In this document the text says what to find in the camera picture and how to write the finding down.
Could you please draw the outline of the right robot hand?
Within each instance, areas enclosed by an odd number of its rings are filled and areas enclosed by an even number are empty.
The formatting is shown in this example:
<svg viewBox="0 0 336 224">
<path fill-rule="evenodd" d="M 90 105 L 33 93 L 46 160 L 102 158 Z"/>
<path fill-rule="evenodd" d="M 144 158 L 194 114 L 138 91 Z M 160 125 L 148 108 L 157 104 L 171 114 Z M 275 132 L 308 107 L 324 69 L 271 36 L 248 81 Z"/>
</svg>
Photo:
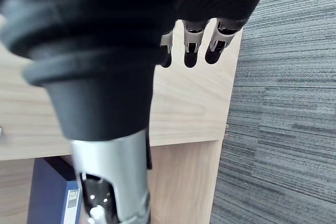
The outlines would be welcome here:
<svg viewBox="0 0 336 224">
<path fill-rule="evenodd" d="M 1 0 L 1 42 L 31 60 L 24 79 L 45 88 L 72 148 L 90 223 L 150 223 L 147 172 L 156 66 L 172 62 L 172 31 L 184 25 L 184 63 L 221 53 L 260 0 Z"/>
</svg>

